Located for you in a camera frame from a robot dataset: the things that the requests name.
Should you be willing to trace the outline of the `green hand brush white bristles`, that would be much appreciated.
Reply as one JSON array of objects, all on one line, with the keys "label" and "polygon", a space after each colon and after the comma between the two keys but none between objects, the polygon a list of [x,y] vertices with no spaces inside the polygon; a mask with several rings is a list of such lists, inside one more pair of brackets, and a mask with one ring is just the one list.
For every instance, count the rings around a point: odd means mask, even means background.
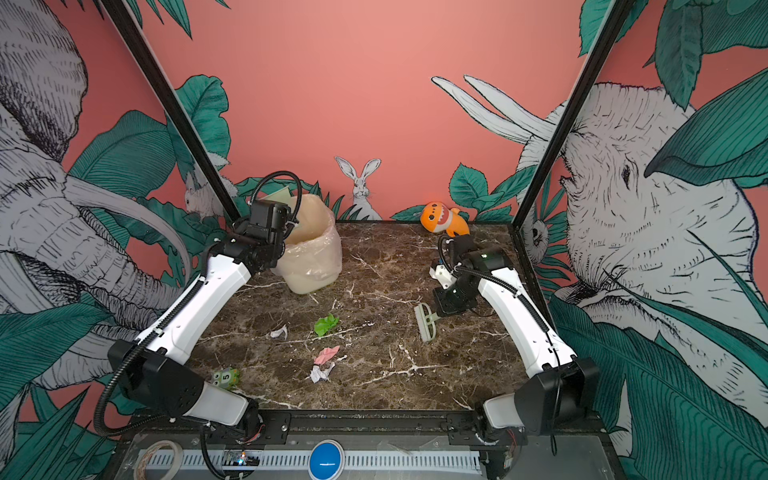
[{"label": "green hand brush white bristles", "polygon": [[422,341],[425,343],[431,342],[436,336],[435,323],[440,316],[433,312],[426,303],[417,304],[414,307],[414,314]]}]

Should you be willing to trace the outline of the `green plastic dustpan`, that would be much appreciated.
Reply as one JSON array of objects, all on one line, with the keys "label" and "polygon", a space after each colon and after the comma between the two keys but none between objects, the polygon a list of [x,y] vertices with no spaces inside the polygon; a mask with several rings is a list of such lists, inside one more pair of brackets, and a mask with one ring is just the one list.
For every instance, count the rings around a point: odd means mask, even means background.
[{"label": "green plastic dustpan", "polygon": [[291,209],[294,209],[296,205],[296,199],[291,195],[291,190],[289,187],[283,187],[269,195],[266,195],[262,198],[262,201],[285,204]]}]

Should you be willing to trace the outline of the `beige bin with plastic liner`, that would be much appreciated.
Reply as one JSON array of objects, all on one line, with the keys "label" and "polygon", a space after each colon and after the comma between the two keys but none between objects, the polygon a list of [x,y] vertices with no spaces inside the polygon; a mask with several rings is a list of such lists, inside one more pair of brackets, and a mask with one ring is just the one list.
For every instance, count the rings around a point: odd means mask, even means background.
[{"label": "beige bin with plastic liner", "polygon": [[312,293],[335,282],[340,275],[341,238],[333,212],[319,196],[302,196],[298,225],[285,243],[285,252],[271,271],[281,277],[292,292]]}]

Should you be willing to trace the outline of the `green paper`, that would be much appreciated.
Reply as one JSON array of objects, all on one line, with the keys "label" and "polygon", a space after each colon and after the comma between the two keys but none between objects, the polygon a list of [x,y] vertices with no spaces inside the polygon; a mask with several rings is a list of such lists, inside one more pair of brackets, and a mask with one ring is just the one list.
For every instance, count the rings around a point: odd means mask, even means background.
[{"label": "green paper", "polygon": [[340,319],[333,314],[329,314],[326,317],[320,318],[314,325],[314,332],[322,338],[331,332],[339,323]]}]

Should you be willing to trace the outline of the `pink paper scrap front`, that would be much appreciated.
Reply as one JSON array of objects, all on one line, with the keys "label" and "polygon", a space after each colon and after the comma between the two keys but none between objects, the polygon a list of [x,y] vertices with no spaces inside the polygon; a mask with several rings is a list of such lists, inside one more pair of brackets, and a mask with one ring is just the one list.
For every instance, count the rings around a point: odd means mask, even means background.
[{"label": "pink paper scrap front", "polygon": [[340,346],[337,345],[335,347],[330,348],[324,348],[319,355],[314,359],[314,364],[316,366],[322,366],[326,363],[330,362],[339,352]]}]

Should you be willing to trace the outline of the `white paper front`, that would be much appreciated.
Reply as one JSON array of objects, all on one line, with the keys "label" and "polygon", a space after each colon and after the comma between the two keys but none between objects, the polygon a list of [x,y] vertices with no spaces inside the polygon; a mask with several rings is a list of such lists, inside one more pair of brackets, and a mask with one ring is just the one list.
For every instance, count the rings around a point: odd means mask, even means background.
[{"label": "white paper front", "polygon": [[310,379],[313,383],[318,383],[320,381],[328,381],[330,377],[330,373],[333,371],[335,367],[334,362],[329,362],[325,365],[314,365],[311,372],[310,372]]}]

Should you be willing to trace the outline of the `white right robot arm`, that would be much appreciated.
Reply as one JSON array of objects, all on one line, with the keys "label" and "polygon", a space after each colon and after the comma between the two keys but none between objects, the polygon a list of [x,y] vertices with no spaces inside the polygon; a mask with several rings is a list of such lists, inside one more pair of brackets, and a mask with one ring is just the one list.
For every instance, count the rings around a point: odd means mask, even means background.
[{"label": "white right robot arm", "polygon": [[516,346],[528,380],[511,394],[483,403],[493,430],[525,429],[550,435],[556,428],[583,417],[593,406],[599,369],[579,357],[535,305],[506,252],[499,246],[478,247],[471,235],[437,240],[439,259],[430,276],[435,314],[457,316],[483,298]]}]

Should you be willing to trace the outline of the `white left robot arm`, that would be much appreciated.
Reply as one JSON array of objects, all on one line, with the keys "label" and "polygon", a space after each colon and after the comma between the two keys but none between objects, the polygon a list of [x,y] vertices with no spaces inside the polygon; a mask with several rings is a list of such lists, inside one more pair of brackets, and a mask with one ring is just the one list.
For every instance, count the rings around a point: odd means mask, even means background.
[{"label": "white left robot arm", "polygon": [[200,272],[181,296],[133,341],[116,341],[108,359],[114,372],[100,396],[93,426],[100,436],[125,434],[144,426],[106,424],[114,390],[155,411],[156,419],[182,417],[221,427],[236,441],[255,440],[262,428],[257,401],[205,381],[186,367],[202,334],[228,300],[256,273],[276,267],[285,241],[298,225],[302,200],[293,206],[256,199],[225,239],[203,253]]}]

